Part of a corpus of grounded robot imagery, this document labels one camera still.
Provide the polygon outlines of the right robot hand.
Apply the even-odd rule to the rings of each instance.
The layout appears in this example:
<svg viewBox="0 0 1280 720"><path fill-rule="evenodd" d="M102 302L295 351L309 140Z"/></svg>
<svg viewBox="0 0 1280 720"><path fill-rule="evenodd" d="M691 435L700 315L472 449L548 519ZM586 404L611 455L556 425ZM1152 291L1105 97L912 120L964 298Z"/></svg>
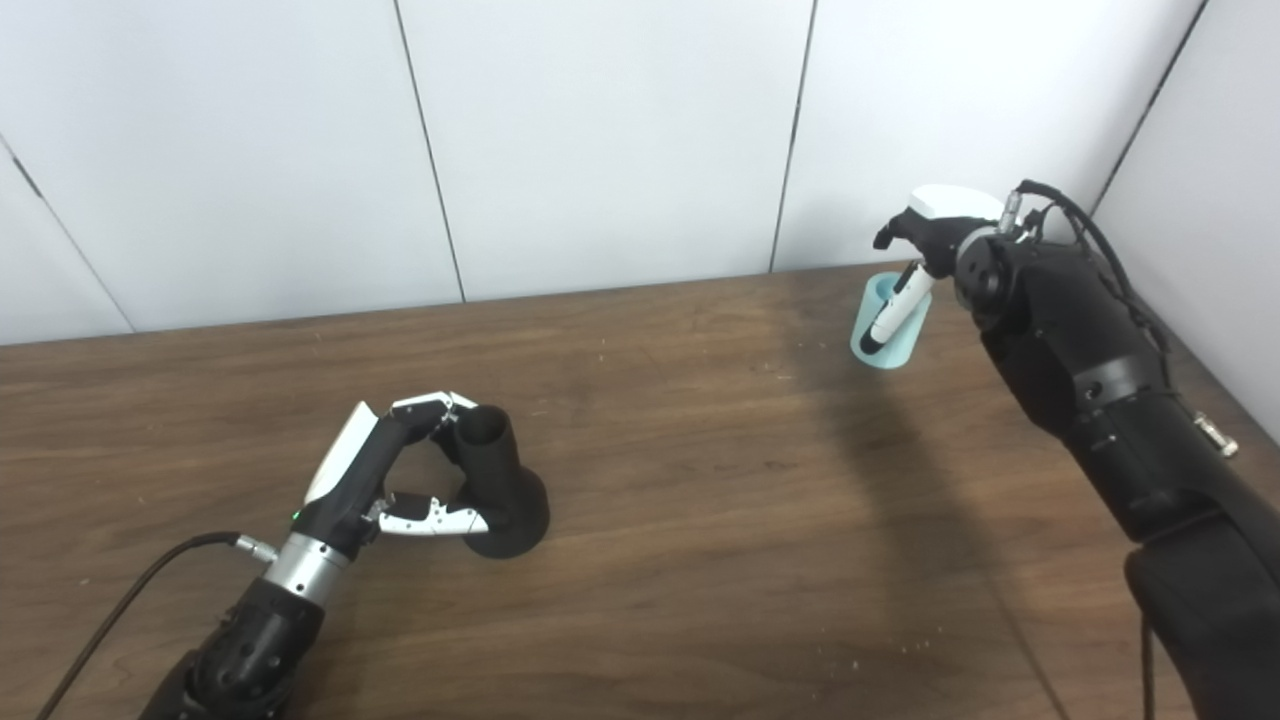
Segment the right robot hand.
<svg viewBox="0 0 1280 720"><path fill-rule="evenodd" d="M908 324L937 281L956 270L960 246L973 233L995 228L1004 214L996 197L955 184L923 184L906 208L874 234L872 247L884 251L896 240L909 242L920 258L908 265L890 296L859 338L859 348L878 354Z"/></svg>

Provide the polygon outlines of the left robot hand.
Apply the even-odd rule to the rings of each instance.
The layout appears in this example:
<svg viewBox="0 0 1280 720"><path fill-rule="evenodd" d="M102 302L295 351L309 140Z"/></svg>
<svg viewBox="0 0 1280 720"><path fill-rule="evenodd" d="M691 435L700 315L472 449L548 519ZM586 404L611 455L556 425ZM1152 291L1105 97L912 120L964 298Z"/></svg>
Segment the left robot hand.
<svg viewBox="0 0 1280 720"><path fill-rule="evenodd" d="M402 398L383 414L358 402L326 451L291 523L300 534L353 560L380 534L480 536L493 524L460 500L392 493L387 475L402 451L430 439L445 447L445 430L476 404L440 391Z"/></svg>

